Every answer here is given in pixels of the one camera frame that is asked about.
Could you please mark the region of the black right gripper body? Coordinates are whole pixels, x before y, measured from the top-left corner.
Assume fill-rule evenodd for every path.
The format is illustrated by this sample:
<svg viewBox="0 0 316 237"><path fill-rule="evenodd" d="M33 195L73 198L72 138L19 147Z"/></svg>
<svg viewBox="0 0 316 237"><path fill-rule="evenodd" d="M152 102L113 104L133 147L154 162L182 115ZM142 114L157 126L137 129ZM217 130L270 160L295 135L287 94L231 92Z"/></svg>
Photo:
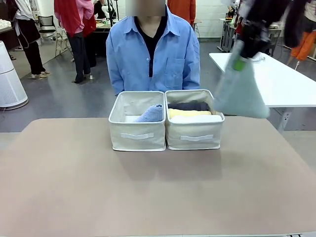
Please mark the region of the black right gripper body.
<svg viewBox="0 0 316 237"><path fill-rule="evenodd" d="M265 50L270 44L269 27L273 21L246 20L242 28L241 41L243 47L240 56L253 58L258 52Z"/></svg>

